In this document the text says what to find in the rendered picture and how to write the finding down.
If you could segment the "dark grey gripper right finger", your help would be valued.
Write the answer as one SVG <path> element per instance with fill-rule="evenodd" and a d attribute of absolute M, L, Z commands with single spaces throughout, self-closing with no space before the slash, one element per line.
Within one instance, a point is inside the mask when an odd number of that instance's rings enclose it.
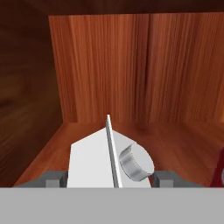
<path fill-rule="evenodd" d="M 197 183 L 182 179 L 175 171 L 154 171 L 152 186 L 158 188 L 200 187 Z"/>

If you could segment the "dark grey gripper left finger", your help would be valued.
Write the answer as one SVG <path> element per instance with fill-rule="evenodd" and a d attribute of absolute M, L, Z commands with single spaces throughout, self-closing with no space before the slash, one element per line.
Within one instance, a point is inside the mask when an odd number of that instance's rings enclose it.
<path fill-rule="evenodd" d="M 31 187 L 31 188 L 61 188 L 67 186 L 67 171 L 46 171 L 40 175 L 37 179 L 28 181 L 19 187 Z"/>

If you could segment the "white carton with grey cap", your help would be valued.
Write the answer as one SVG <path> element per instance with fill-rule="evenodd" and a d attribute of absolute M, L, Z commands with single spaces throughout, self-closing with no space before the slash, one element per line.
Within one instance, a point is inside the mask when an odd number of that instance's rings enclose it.
<path fill-rule="evenodd" d="M 103 129 L 71 144 L 68 188 L 151 188 L 154 163 L 146 149 L 113 130 Z"/>

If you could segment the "brown wooden cabinet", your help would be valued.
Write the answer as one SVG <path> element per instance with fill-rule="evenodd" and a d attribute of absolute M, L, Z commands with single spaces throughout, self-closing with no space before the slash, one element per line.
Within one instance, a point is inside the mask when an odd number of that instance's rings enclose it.
<path fill-rule="evenodd" d="M 208 185 L 224 148 L 224 0 L 0 0 L 0 187 L 68 167 L 112 122 Z"/>

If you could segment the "red can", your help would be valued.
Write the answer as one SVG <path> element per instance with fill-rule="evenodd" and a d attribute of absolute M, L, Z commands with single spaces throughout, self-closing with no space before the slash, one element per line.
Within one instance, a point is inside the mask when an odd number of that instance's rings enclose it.
<path fill-rule="evenodd" d="M 211 187 L 224 187 L 224 147 L 221 149 L 219 160 L 214 169 Z"/>

